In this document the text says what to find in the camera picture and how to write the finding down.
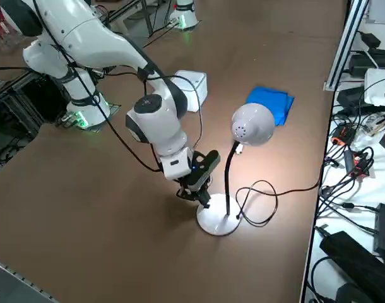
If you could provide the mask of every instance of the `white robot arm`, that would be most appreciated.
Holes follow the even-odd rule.
[[[61,52],[78,66],[134,68],[138,78],[155,91],[135,103],[126,116],[126,126],[137,141],[155,147],[165,177],[189,189],[181,198],[198,199],[202,204],[209,200],[206,185],[220,161],[219,154],[203,156],[187,146],[187,135],[179,122],[187,112],[186,96],[132,40],[106,28],[84,0],[0,0],[0,5],[12,27],[38,38],[24,50],[25,61],[39,73],[61,81],[72,98],[68,110],[79,115],[83,128],[104,122],[109,106],[88,72],[76,68],[78,75],[74,73]],[[198,165],[204,169],[194,170]]]

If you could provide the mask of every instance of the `metal frame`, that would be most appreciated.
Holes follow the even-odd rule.
[[[353,0],[324,90],[335,91],[369,0]]]
[[[36,137],[45,120],[21,89],[39,77],[40,75],[37,73],[25,73],[0,92],[0,101],[15,115],[33,138]]]
[[[127,13],[129,10],[133,9],[134,7],[141,5],[143,17],[146,22],[146,27],[148,28],[149,36],[153,35],[153,28],[150,21],[150,15],[148,11],[148,4],[146,0],[133,0],[130,3],[127,3],[123,7],[116,10],[112,15],[110,15],[109,23],[113,23],[120,32],[122,32],[124,35],[127,34],[128,29],[124,25],[124,19],[122,18],[125,13]]]

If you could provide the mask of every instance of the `black wire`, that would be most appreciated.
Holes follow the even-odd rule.
[[[54,37],[54,35],[51,33],[51,31],[49,30],[47,24],[45,23],[44,19],[42,18],[42,15],[41,15],[41,12],[40,12],[40,8],[37,4],[37,0],[33,0],[33,4],[34,4],[34,8],[35,8],[35,11],[37,13],[37,16],[38,18],[40,19],[40,22],[42,24],[42,26],[45,28],[45,31],[48,33],[49,37],[52,39],[52,41],[56,44],[56,46],[59,48],[59,50],[61,51],[62,55],[64,56],[65,60],[68,62],[69,66],[71,65],[71,61],[69,60],[69,57],[67,56],[66,54],[66,51],[62,48],[62,46],[59,44],[59,42],[56,40],[56,38]],[[92,98],[93,102],[95,103],[95,105],[98,107],[99,111],[102,113],[105,121],[107,122],[107,124],[109,125],[109,127],[111,128],[112,132],[115,134],[115,136],[118,138],[118,140],[125,146],[125,148],[131,153],[131,155],[143,166],[145,167],[146,169],[150,170],[151,172],[160,172],[160,170],[158,169],[153,169],[149,166],[147,166],[147,164],[145,164],[138,156],[137,154],[135,154],[135,152],[128,146],[128,144],[124,141],[124,139],[119,135],[119,133],[117,132],[117,130],[115,129],[115,127],[111,124],[111,122],[109,121],[109,118],[107,117],[107,115],[105,114],[105,112],[103,111],[103,109],[101,108],[100,106],[100,101],[96,101],[93,97],[93,94],[89,91],[86,83],[83,81],[83,79],[81,78],[81,76],[79,75],[78,71],[75,69],[75,68],[72,68],[74,74],[78,77],[80,83],[83,85],[83,87],[85,88],[87,94],[89,94],[90,98]]]
[[[369,227],[366,227],[366,226],[363,226],[361,224],[358,224],[357,222],[355,222],[354,220],[352,220],[351,218],[348,218],[346,215],[344,215],[343,213],[340,213],[338,210],[336,210],[334,207],[332,207],[331,205],[328,205],[325,201],[321,200],[321,203],[325,204],[330,210],[332,210],[333,212],[335,212],[337,215],[343,217],[345,220],[347,220],[348,222],[354,224],[356,227],[360,228],[361,230],[363,230],[364,232],[368,232],[372,235],[376,234],[377,231],[374,230],[374,229],[371,229]]]
[[[167,12],[166,12],[166,15],[165,15],[164,24],[167,24],[167,19],[169,18],[171,7],[172,7],[172,0],[169,0],[169,6],[167,7]]]
[[[173,28],[175,28],[176,26],[178,25],[178,23],[174,23],[174,25],[172,27],[170,27],[169,29],[167,29],[166,31],[164,31],[160,36],[157,36],[155,39],[153,39],[152,41],[148,42],[147,44],[145,44],[145,46],[143,47],[143,49],[145,47],[148,47],[149,45],[151,45],[152,43],[154,43],[155,41],[157,41],[158,39],[162,38],[166,33],[170,32]]]
[[[255,221],[251,220],[247,216],[247,214],[244,212],[244,207],[245,207],[245,205],[247,203],[247,200],[249,199],[251,191],[255,191],[253,189],[253,186],[255,186],[257,183],[260,183],[260,182],[267,183],[270,186],[270,188],[272,188],[272,190],[274,192],[274,197],[275,197],[275,206],[274,206],[274,210],[273,210],[272,214],[267,219],[265,219],[263,221],[260,221],[260,222],[255,222]],[[264,227],[265,225],[267,225],[272,220],[272,218],[274,218],[276,212],[278,211],[278,206],[279,206],[278,196],[276,194],[275,188],[274,188],[274,186],[270,182],[268,182],[266,180],[258,180],[258,181],[256,181],[255,183],[252,184],[252,186],[249,188],[249,191],[246,194],[246,197],[244,198],[243,205],[240,205],[239,200],[237,199],[237,195],[236,195],[236,202],[237,202],[237,204],[240,207],[240,213],[237,215],[237,218],[240,218],[240,216],[242,215],[243,218],[248,222],[248,224],[250,224],[253,227]]]
[[[347,189],[346,191],[343,191],[341,192],[340,194],[337,194],[336,196],[332,197],[330,200],[328,200],[329,198],[322,198],[321,199],[324,199],[324,202],[326,202],[326,200],[328,200],[326,203],[326,205],[324,205],[324,208],[323,210],[321,209],[322,205],[319,207],[319,212],[317,213],[317,217],[316,218],[319,218],[323,215],[323,213],[327,210],[328,206],[331,205],[331,204],[334,204],[336,206],[340,206],[338,203],[335,203],[334,200],[337,199],[338,197],[342,196],[343,194],[346,194],[346,193],[349,193],[355,186],[355,179],[352,179],[350,180],[350,182],[352,181],[352,185],[350,186],[349,189]]]
[[[18,66],[0,66],[0,71],[7,71],[7,70],[10,70],[10,69],[20,69],[20,70],[23,70],[23,71],[29,71],[29,72],[32,72],[32,73],[37,73],[35,70],[31,69],[31,68],[26,68],[26,67],[18,67]]]
[[[133,76],[137,76],[138,75],[136,73],[133,73],[132,71],[126,71],[126,72],[123,72],[123,73],[117,73],[117,74],[106,74],[107,76],[124,76],[125,74],[131,74]]]
[[[336,257],[336,256],[334,256],[334,257],[327,256],[327,257],[323,257],[323,258],[317,260],[316,263],[314,263],[314,266],[313,266],[312,271],[311,271],[311,287],[315,290],[316,293],[317,293],[317,291],[316,291],[316,288],[314,286],[314,274],[315,274],[316,268],[325,260],[332,260],[334,262],[335,262],[335,260],[342,260],[342,261],[345,261],[345,262],[350,263],[352,265],[358,266],[359,268],[368,270],[370,273],[373,273],[373,274],[380,276],[381,278],[385,279],[385,274],[376,270],[372,266],[367,266],[365,264],[362,264],[362,263],[359,263],[359,262],[356,262],[354,260],[347,259],[347,258],[341,258],[341,257]]]
[[[159,76],[159,77],[154,77],[154,78],[148,78],[147,80],[159,80],[159,79],[171,79],[171,78],[178,78],[178,79],[182,79],[182,80],[188,82],[191,85],[192,89],[195,91],[195,94],[197,96],[200,130],[199,130],[199,137],[193,146],[194,148],[196,148],[198,146],[198,143],[201,141],[201,138],[203,137],[203,114],[202,114],[201,102],[199,101],[199,94],[198,94],[198,91],[195,88],[194,84],[189,79],[187,79],[183,76],[176,75],[176,74],[173,74],[172,76]]]
[[[155,152],[155,149],[153,147],[153,144],[150,144],[150,149],[152,150],[153,158],[155,159],[157,167],[160,169],[160,171],[163,171],[162,166],[160,165],[160,162],[159,162],[159,160],[158,160],[158,158],[156,156],[156,152]]]
[[[317,183],[315,183],[315,185],[313,185],[313,186],[311,186],[309,188],[305,188],[305,189],[291,189],[289,191],[284,191],[283,193],[280,193],[280,194],[277,194],[277,193],[274,193],[274,194],[265,193],[265,192],[259,191],[257,189],[252,189],[252,191],[255,191],[256,193],[259,193],[259,194],[265,194],[266,196],[279,197],[279,196],[283,196],[283,195],[290,194],[290,193],[301,193],[301,192],[304,192],[304,191],[311,191],[312,189],[317,188],[319,186],[319,183],[320,183],[320,178],[317,180]],[[249,187],[241,187],[241,188],[239,188],[237,190],[237,192],[236,192],[236,196],[238,195],[239,192],[241,192],[244,189],[250,189],[250,188]]]
[[[306,281],[306,286],[314,294],[314,296],[317,298],[317,299],[311,299],[309,301],[309,303],[311,303],[311,302],[314,302],[314,303],[323,302],[322,296],[318,292],[316,292],[316,289],[314,289],[312,287],[312,285],[309,283],[309,281]]]
[[[158,1],[157,1],[157,7],[156,7],[156,11],[155,11],[155,19],[153,19],[153,25],[152,25],[152,29],[155,29],[155,24],[156,24],[156,17],[157,17],[157,12],[158,12],[158,10],[159,10],[159,7],[160,7],[159,3],[160,3],[160,0],[158,0]]]
[[[110,11],[104,5],[96,5],[96,8],[102,8],[107,13],[107,16],[104,19],[104,25],[108,26],[110,24]]]

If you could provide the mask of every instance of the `brown table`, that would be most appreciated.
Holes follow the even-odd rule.
[[[203,22],[193,33],[170,33],[146,51],[165,73],[208,73],[198,149],[222,155],[210,192],[223,192],[230,117],[255,85],[296,98],[269,143],[234,158],[231,192],[258,179],[278,192],[314,184],[332,97],[323,81],[345,3],[212,0],[196,6]],[[154,165],[149,147],[132,142],[124,123],[142,85],[125,76],[99,87],[123,105],[114,126]],[[195,140],[198,115],[188,114],[182,124]],[[223,238],[200,230],[196,205],[177,199],[176,190],[142,168],[108,128],[89,134],[45,125],[0,171],[0,261],[61,302],[298,301],[316,190],[282,196],[269,225],[242,222]],[[272,209],[272,198],[257,196],[248,214],[260,220]]]

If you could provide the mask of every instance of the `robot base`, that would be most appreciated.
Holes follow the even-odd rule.
[[[228,235],[234,232],[240,224],[236,216],[240,207],[236,200],[230,198],[230,215],[226,215],[226,195],[213,194],[209,208],[200,205],[197,209],[197,221],[199,226],[211,235]]]
[[[178,25],[176,25],[174,28],[179,30],[191,30],[198,24],[197,17],[193,11],[175,10],[173,13],[171,13],[169,19],[171,20],[169,27],[172,27],[175,23],[178,23]]]

